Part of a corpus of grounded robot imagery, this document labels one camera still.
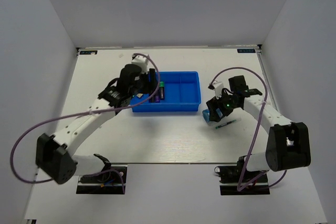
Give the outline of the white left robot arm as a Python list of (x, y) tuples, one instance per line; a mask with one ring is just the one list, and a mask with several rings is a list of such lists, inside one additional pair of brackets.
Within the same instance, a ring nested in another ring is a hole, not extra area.
[(110, 178), (109, 161), (99, 155), (79, 156), (76, 150), (100, 126), (130, 106), (138, 94), (149, 94), (148, 64), (133, 61), (125, 65), (118, 78), (103, 89), (84, 115), (78, 115), (62, 130), (37, 139), (36, 165), (61, 185), (72, 176), (93, 175), (98, 181)]

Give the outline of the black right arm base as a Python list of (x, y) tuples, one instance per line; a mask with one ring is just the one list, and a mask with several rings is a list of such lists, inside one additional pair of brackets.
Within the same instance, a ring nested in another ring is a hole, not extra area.
[(248, 184), (242, 191), (238, 191), (238, 182), (243, 170), (244, 158), (240, 157), (236, 165), (216, 166), (214, 173), (220, 178), (219, 189), (221, 196), (252, 196), (270, 195), (268, 177), (266, 174)]

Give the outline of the green capped black highlighter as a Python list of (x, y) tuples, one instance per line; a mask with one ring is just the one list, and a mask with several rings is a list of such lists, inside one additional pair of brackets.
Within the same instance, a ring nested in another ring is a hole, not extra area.
[(159, 93), (160, 93), (160, 100), (165, 100), (165, 84), (163, 81), (160, 81)]

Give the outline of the blue labelled round jar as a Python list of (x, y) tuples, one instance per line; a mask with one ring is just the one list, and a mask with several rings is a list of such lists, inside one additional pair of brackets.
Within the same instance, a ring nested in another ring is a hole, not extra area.
[(204, 121), (208, 124), (211, 125), (213, 122), (210, 121), (210, 112), (208, 109), (202, 111), (202, 116)]

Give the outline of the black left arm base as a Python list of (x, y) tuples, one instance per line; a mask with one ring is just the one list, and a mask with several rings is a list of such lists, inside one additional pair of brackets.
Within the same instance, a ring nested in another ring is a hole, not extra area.
[(77, 183), (77, 195), (124, 195), (127, 183), (127, 165), (111, 166), (116, 172), (98, 176), (81, 176)]

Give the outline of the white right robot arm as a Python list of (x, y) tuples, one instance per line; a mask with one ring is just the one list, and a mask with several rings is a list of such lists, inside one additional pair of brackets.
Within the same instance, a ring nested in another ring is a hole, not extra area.
[(311, 164), (309, 133), (304, 123), (295, 123), (281, 115), (264, 101), (258, 89), (248, 87), (244, 76), (230, 78), (229, 85), (229, 89), (218, 81), (209, 85), (215, 95), (206, 103), (205, 121), (220, 122), (234, 109), (241, 108), (257, 120), (268, 134), (264, 152), (243, 157), (244, 163), (237, 168), (241, 180), (250, 181), (256, 171), (278, 172)]

